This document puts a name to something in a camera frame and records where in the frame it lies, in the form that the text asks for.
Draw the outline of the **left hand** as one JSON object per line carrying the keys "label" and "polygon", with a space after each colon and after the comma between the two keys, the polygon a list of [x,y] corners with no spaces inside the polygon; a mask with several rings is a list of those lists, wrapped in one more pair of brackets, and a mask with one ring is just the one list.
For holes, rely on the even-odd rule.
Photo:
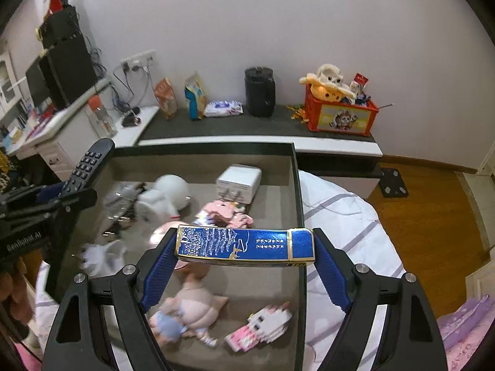
{"label": "left hand", "polygon": [[13,262],[13,269],[1,269],[1,302],[8,301],[5,306],[7,314],[23,325],[33,318],[33,309],[29,303],[25,280],[27,267],[22,257]]}

